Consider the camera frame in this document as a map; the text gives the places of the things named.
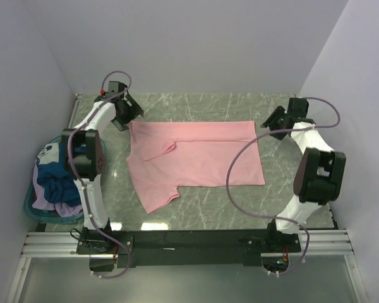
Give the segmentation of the pink t shirt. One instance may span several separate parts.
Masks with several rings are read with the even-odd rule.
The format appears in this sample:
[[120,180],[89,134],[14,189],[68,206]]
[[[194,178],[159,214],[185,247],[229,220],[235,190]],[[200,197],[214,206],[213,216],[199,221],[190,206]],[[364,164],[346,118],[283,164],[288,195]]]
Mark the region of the pink t shirt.
[[126,162],[147,213],[168,205],[186,187],[263,186],[252,121],[140,122],[129,125]]

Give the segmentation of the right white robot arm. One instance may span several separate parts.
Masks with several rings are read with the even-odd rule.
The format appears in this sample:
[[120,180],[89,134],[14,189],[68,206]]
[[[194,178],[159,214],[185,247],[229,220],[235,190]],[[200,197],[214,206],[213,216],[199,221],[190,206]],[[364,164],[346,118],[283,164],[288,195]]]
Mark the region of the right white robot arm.
[[287,244],[287,236],[297,234],[299,225],[309,216],[340,194],[346,155],[335,151],[320,135],[313,120],[307,116],[308,104],[295,109],[278,106],[261,125],[273,131],[272,137],[282,140],[289,136],[302,153],[302,159],[293,182],[293,196],[284,210],[273,219],[267,229],[265,246],[273,252]]

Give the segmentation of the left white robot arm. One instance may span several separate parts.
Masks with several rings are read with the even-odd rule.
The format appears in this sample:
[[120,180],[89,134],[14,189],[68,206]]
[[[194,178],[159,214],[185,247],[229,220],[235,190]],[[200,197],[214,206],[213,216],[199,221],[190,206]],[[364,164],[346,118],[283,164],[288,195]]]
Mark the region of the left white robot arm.
[[88,115],[75,127],[63,130],[64,166],[74,179],[83,207],[84,228],[95,230],[91,246],[101,254],[108,253],[114,245],[109,234],[109,216],[105,210],[101,176],[105,169],[105,155],[101,134],[108,124],[120,131],[143,115],[143,109],[128,93],[118,93],[109,99],[95,99]]

